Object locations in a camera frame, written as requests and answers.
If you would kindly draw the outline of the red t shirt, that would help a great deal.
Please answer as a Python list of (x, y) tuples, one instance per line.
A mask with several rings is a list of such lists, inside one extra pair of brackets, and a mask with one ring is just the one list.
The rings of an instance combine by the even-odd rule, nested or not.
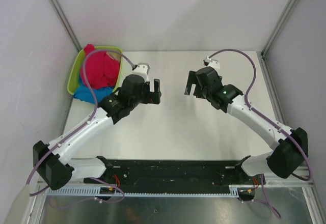
[(120, 62), (112, 59), (106, 53), (107, 51), (94, 53), (86, 62), (86, 77), (93, 89), (114, 87), (117, 83)]

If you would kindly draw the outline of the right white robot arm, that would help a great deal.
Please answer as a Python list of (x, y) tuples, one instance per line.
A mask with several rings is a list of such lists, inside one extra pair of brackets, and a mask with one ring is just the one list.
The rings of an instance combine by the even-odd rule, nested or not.
[(185, 95), (190, 94), (192, 86), (195, 87), (194, 96), (246, 124), (271, 149), (258, 156), (247, 156), (236, 165), (235, 179), (239, 183), (247, 184), (253, 176), (266, 173), (286, 179), (308, 157), (308, 135), (304, 129), (292, 129), (265, 116), (250, 105), (237, 87), (223, 85), (221, 76), (212, 67), (190, 71)]

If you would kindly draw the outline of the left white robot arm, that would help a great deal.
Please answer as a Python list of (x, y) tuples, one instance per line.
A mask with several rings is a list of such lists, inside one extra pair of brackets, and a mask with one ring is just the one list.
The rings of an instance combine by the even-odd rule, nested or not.
[(113, 127), (128, 116), (139, 104), (160, 104), (160, 80), (155, 79), (154, 90), (150, 82), (139, 75), (128, 75), (117, 93), (104, 97), (95, 110), (66, 134), (45, 144), (33, 145), (34, 169), (51, 190), (58, 190), (69, 181), (96, 178), (101, 183), (112, 179), (113, 171), (103, 157), (74, 160), (73, 156), (91, 138)]

